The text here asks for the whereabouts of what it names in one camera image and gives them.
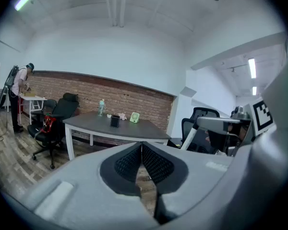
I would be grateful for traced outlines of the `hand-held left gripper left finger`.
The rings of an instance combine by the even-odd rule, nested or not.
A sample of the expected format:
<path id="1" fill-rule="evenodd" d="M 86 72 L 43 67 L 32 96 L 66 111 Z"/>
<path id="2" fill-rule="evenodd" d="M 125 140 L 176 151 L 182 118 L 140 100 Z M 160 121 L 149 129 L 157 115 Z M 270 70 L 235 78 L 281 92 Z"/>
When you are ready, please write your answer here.
<path id="1" fill-rule="evenodd" d="M 3 198 L 31 230 L 152 230 L 158 222 L 141 202 L 136 175 L 141 143 L 77 157 L 17 200 Z"/>

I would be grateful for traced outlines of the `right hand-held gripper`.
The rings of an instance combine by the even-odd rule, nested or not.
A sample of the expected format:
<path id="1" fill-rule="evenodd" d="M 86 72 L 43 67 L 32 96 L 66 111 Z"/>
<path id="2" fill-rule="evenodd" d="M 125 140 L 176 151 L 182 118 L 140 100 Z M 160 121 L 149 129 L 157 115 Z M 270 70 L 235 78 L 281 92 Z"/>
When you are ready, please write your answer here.
<path id="1" fill-rule="evenodd" d="M 264 100 L 260 97 L 245 106 L 237 106 L 230 118 L 198 117 L 198 127 L 213 132 L 228 132 L 227 155 L 236 155 L 239 148 L 252 144 L 275 124 Z"/>

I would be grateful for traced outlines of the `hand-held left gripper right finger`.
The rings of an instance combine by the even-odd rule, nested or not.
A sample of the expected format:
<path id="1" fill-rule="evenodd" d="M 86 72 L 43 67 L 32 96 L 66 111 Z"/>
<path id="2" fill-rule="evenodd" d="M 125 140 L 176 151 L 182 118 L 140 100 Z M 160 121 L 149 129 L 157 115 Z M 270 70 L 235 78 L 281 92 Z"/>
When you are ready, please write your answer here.
<path id="1" fill-rule="evenodd" d="M 165 224 L 202 201 L 233 158 L 142 143 L 142 163 L 156 186 L 155 219 Z"/>

